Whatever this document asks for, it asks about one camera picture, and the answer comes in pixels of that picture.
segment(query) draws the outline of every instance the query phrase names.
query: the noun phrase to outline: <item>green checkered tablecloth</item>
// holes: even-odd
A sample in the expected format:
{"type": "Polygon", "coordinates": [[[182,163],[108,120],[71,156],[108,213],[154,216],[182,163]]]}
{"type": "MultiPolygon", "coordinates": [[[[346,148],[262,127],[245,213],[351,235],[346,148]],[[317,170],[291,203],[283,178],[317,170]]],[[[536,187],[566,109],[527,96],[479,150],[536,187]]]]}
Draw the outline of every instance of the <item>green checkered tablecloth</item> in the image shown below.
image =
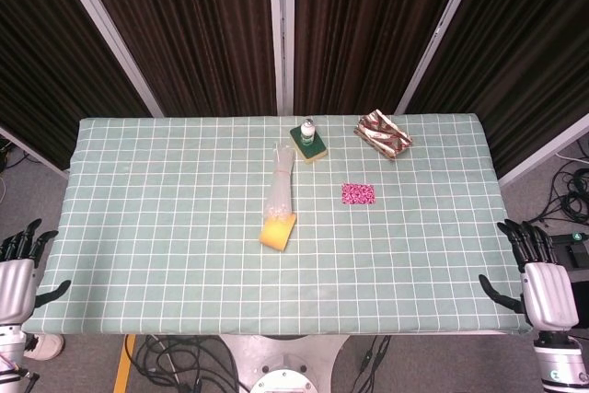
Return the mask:
{"type": "Polygon", "coordinates": [[[319,116],[329,155],[297,159],[297,222],[283,253],[258,236],[272,149],[300,117],[90,119],[80,123],[60,234],[40,286],[72,287],[29,331],[395,333],[525,329],[478,275],[518,296],[505,210],[474,115],[394,121],[395,161],[319,116]],[[342,183],[375,186],[344,205],[342,183]]]}

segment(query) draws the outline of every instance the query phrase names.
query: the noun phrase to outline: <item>gray carpet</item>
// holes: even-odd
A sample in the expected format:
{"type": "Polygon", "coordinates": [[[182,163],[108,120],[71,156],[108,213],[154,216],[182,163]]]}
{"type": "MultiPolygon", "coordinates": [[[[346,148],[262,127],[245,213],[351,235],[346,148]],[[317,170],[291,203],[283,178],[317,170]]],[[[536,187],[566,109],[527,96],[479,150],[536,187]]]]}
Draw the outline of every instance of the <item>gray carpet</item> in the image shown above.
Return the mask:
{"type": "MultiPolygon", "coordinates": [[[[584,137],[587,146],[589,137],[584,137]]],[[[578,156],[572,145],[562,152],[578,156]]],[[[15,153],[12,161],[21,154],[15,153]]],[[[515,221],[529,219],[542,210],[548,198],[549,183],[564,160],[552,157],[504,189],[508,214],[515,221]]],[[[43,218],[41,229],[58,225],[66,182],[43,165],[23,161],[2,174],[6,197],[0,203],[0,238],[21,230],[36,217],[43,218]]],[[[588,232],[583,226],[548,221],[550,234],[588,232]]],[[[376,392],[521,392],[537,393],[536,358],[532,334],[525,336],[394,336],[389,352],[376,376],[376,392]]],[[[336,361],[332,376],[334,393],[350,390],[358,367],[372,337],[350,338],[336,361]]],[[[41,374],[36,392],[111,392],[121,351],[121,336],[69,335],[64,352],[48,362],[27,361],[41,374]]],[[[589,364],[589,352],[585,352],[589,364]]],[[[150,385],[132,370],[127,391],[171,391],[150,385]]],[[[215,392],[214,387],[206,392],[215,392]]]]}

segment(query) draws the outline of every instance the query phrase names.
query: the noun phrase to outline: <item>pink card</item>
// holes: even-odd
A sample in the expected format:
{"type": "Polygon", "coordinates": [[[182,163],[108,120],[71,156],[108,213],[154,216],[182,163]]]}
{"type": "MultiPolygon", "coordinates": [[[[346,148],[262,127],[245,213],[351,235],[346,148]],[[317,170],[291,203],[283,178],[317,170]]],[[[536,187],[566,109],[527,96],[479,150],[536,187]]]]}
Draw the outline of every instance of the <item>pink card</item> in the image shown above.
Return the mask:
{"type": "Polygon", "coordinates": [[[372,184],[342,184],[341,201],[344,204],[374,204],[375,187],[372,184]]]}

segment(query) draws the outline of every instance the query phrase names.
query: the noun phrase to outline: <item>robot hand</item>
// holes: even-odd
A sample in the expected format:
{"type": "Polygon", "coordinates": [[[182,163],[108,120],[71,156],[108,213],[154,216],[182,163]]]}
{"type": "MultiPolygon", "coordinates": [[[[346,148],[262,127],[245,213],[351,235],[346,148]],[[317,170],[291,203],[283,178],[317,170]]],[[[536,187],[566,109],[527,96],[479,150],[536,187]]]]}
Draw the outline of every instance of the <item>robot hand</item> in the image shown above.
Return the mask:
{"type": "Polygon", "coordinates": [[[589,389],[581,348],[567,332],[579,322],[569,275],[560,266],[550,237],[539,227],[505,220],[499,229],[509,238],[521,273],[521,300],[500,295],[484,275],[480,285],[495,303],[525,315],[538,330],[534,350],[546,392],[589,389]]]}
{"type": "Polygon", "coordinates": [[[33,243],[40,222],[33,221],[0,245],[0,393],[18,391],[21,377],[30,379],[27,391],[32,389],[39,375],[19,366],[27,339],[21,325],[35,308],[59,298],[71,284],[67,280],[52,292],[36,295],[40,257],[47,242],[57,235],[54,230],[45,232],[33,243]]]}

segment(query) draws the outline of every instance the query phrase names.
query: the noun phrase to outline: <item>chocolate bar wrapper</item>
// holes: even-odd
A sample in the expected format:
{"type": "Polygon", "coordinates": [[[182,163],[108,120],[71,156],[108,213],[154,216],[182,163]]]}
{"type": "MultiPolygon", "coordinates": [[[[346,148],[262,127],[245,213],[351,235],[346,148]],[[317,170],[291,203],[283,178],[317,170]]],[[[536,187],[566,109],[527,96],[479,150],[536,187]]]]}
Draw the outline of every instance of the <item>chocolate bar wrapper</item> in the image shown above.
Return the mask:
{"type": "Polygon", "coordinates": [[[364,115],[353,131],[391,160],[413,143],[411,137],[402,132],[380,110],[374,110],[370,114],[364,115]]]}

